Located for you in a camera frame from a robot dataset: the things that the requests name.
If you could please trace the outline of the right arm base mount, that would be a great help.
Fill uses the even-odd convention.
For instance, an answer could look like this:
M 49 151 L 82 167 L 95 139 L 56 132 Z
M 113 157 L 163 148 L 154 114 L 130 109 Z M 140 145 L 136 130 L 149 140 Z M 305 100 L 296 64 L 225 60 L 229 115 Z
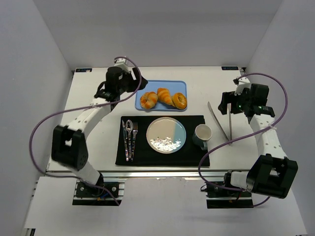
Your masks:
M 253 208 L 249 192 L 221 189 L 205 183 L 200 191 L 206 193 L 207 209 Z

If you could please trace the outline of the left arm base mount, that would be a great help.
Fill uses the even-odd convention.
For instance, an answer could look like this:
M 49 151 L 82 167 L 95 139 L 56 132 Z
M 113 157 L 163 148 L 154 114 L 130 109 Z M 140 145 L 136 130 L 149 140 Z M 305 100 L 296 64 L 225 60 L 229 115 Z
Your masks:
M 126 179 L 104 178 L 104 186 L 114 196 L 118 203 L 121 203 L 124 195 Z M 75 185 L 73 206 L 115 206 L 117 203 L 102 189 L 91 188 L 84 183 L 77 181 Z

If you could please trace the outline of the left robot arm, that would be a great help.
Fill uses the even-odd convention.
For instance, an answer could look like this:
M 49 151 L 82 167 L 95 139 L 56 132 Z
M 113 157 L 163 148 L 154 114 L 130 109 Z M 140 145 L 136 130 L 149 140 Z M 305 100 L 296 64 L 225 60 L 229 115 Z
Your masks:
M 65 126 L 58 125 L 54 128 L 52 160 L 71 170 L 82 182 L 102 186 L 101 173 L 88 162 L 86 139 L 96 125 L 116 107 L 123 93 L 142 90 L 147 83 L 135 67 L 132 71 L 118 66 L 109 67 L 105 81 L 99 84 L 90 107 Z

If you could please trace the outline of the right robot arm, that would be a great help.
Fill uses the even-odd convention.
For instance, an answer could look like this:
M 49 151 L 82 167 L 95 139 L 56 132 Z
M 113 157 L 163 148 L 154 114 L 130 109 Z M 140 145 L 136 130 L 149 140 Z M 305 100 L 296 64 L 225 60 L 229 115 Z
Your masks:
M 248 172 L 230 171 L 227 181 L 252 193 L 284 199 L 296 176 L 298 165 L 288 159 L 280 144 L 275 127 L 273 108 L 268 107 L 269 88 L 266 85 L 249 84 L 222 94 L 219 111 L 225 115 L 227 105 L 233 114 L 244 113 L 255 133 L 258 159 Z

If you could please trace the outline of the bagel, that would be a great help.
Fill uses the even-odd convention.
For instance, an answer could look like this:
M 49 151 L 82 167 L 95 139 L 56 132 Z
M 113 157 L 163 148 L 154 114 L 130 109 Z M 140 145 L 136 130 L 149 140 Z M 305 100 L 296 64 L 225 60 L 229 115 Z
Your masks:
M 177 109 L 184 110 L 187 107 L 187 99 L 182 93 L 175 93 L 171 98 L 173 106 Z

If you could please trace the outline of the metal tongs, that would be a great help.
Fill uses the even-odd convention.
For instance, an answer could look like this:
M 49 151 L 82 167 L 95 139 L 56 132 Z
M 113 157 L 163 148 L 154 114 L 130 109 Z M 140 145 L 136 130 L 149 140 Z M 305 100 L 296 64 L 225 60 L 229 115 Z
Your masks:
M 226 141 L 232 141 L 232 118 L 231 118 L 231 112 L 230 112 L 230 105 L 228 105 L 228 118 L 224 119 L 219 116 L 217 116 L 216 112 L 214 111 L 214 108 L 212 107 L 210 101 L 207 102 L 208 110 L 215 121 L 216 125 L 218 126 L 219 130 L 221 131 L 223 137 Z

